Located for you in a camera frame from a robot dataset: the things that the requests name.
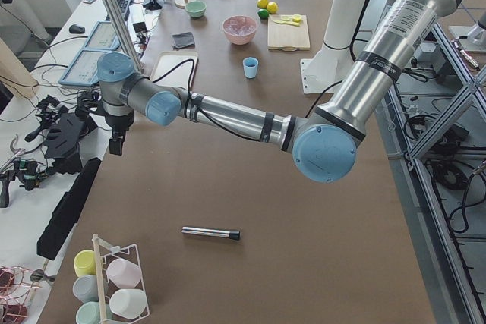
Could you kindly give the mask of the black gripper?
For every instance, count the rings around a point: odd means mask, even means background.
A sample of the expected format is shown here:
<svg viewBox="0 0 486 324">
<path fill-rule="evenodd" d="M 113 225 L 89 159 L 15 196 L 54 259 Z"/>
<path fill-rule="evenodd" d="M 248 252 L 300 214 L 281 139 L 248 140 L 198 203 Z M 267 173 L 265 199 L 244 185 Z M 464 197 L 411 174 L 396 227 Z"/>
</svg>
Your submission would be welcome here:
<svg viewBox="0 0 486 324">
<path fill-rule="evenodd" d="M 86 120 L 89 115 L 105 118 L 105 122 L 112 129 L 109 139 L 109 153 L 122 155 L 124 138 L 130 126 L 134 123 L 134 110 L 118 102 L 104 100 L 97 88 L 88 88 L 77 95 L 75 114 L 80 120 Z"/>
</svg>

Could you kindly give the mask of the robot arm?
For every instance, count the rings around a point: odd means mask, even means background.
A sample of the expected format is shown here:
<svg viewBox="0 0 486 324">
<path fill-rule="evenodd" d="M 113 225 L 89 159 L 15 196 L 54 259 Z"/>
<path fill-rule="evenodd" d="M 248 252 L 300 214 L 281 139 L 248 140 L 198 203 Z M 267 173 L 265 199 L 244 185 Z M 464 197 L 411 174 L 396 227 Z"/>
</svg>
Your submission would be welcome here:
<svg viewBox="0 0 486 324">
<path fill-rule="evenodd" d="M 103 116 L 112 129 L 109 148 L 122 153 L 136 113 L 166 126 L 181 117 L 211 124 L 245 140 L 272 143 L 292 155 L 307 178 L 330 183 L 346 176 L 366 135 L 365 125 L 390 87 L 431 32 L 462 0 L 394 0 L 364 49 L 345 61 L 324 50 L 314 62 L 324 72 L 317 99 L 304 117 L 281 117 L 197 93 L 192 85 L 168 86 L 139 72 L 134 59 L 108 52 L 96 63 L 99 92 L 79 97 L 77 113 Z"/>
</svg>

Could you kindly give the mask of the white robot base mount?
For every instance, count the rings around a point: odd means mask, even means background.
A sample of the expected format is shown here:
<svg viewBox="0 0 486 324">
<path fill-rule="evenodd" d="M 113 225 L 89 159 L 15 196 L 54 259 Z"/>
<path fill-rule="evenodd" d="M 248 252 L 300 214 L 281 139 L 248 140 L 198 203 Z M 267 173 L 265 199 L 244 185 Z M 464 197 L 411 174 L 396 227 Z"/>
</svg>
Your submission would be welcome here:
<svg viewBox="0 0 486 324">
<path fill-rule="evenodd" d="M 333 92 L 354 64 L 352 42 L 367 0 L 333 0 L 323 45 L 313 58 L 301 60 L 301 81 L 306 94 Z"/>
</svg>

